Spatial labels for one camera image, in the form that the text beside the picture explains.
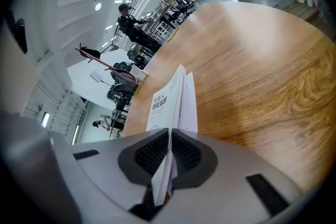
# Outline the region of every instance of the black jacket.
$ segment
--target black jacket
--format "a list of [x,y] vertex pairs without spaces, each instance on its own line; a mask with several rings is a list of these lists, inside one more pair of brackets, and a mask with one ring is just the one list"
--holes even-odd
[[134,24],[143,24],[143,22],[135,19],[132,15],[129,17],[119,17],[118,24],[121,31],[130,38],[132,42],[135,42],[135,39],[144,34],[143,31],[139,31],[134,27]]

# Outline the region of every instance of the wood grain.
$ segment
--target wood grain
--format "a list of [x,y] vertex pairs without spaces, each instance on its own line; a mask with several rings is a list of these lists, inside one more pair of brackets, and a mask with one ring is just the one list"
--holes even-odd
[[145,131],[153,93],[181,63],[194,74],[198,132],[253,150],[307,191],[336,155],[335,58],[333,42],[291,14],[205,4],[146,66],[124,134]]

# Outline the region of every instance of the black cap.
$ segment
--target black cap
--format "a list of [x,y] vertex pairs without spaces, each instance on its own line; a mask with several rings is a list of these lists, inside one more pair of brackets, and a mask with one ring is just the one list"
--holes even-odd
[[127,4],[121,4],[118,9],[119,9],[119,11],[122,11],[124,9],[128,9],[128,5]]

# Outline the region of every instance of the light fixture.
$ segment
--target light fixture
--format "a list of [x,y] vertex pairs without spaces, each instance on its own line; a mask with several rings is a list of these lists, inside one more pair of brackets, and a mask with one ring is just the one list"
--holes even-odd
[[76,127],[75,134],[74,134],[73,139],[72,139],[72,145],[73,145],[73,144],[75,143],[75,141],[76,141],[77,132],[78,132],[78,127],[79,127],[79,125],[77,125],[77,127]]
[[94,7],[94,9],[95,9],[96,11],[98,11],[98,10],[100,10],[100,8],[101,8],[101,3],[98,2],[98,3],[96,4],[96,6]]
[[42,126],[45,128],[47,126],[47,122],[49,120],[50,114],[45,112],[42,118]]

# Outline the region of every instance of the open book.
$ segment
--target open book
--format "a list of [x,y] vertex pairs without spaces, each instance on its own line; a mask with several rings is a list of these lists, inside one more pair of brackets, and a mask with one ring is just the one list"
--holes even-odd
[[156,206],[164,204],[170,194],[171,180],[177,176],[171,151],[173,128],[197,132],[197,112],[194,78],[179,65],[173,78],[153,95],[146,131],[168,128],[168,152],[152,178],[153,198]]

